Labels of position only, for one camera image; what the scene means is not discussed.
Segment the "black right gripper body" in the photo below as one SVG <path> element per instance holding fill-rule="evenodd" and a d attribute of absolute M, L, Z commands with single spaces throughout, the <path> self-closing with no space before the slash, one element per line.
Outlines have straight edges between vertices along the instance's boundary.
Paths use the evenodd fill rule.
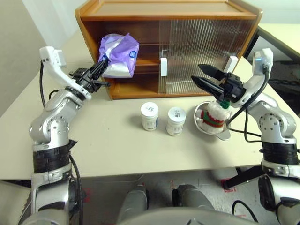
<path fill-rule="evenodd" d="M 240 80 L 240 77 L 233 73 L 226 73 L 225 75 L 219 85 L 224 91 L 224 100 L 237 102 L 245 93 L 243 82 Z"/>

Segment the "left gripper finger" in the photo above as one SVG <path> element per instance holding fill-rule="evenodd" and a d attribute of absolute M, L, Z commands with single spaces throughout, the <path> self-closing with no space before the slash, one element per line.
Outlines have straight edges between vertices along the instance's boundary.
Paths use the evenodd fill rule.
<path fill-rule="evenodd" d="M 102 74 L 106 71 L 108 64 L 109 64 L 108 59 L 104 59 L 99 61 L 98 63 L 95 63 L 90 68 L 90 79 L 98 80 L 102 76 Z"/>
<path fill-rule="evenodd" d="M 110 86 L 111 86 L 111 84 L 106 81 L 98 81 L 98 80 L 93 81 L 94 88 L 110 87 Z"/>

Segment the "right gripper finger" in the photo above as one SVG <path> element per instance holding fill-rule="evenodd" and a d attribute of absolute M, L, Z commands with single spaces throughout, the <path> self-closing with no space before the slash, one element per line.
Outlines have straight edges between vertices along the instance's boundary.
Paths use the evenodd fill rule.
<path fill-rule="evenodd" d="M 203 78 L 203 77 L 191 76 L 191 79 L 193 80 L 194 84 L 198 88 L 200 88 L 200 89 L 208 92 L 212 96 L 214 96 L 217 101 L 221 102 L 224 100 L 224 89 L 223 88 L 217 86 L 210 80 Z"/>
<path fill-rule="evenodd" d="M 216 67 L 208 64 L 199 64 L 198 67 L 209 77 L 215 78 L 218 81 L 221 81 L 226 77 L 226 73 L 217 69 Z"/>

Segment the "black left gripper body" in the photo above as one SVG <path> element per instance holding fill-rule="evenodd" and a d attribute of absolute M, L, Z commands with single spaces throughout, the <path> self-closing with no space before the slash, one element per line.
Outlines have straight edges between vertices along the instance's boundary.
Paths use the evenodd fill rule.
<path fill-rule="evenodd" d="M 88 68 L 78 68 L 76 71 L 69 72 L 72 79 L 77 84 L 85 88 L 89 93 L 97 92 L 99 86 L 96 84 L 99 79 L 99 72 Z"/>

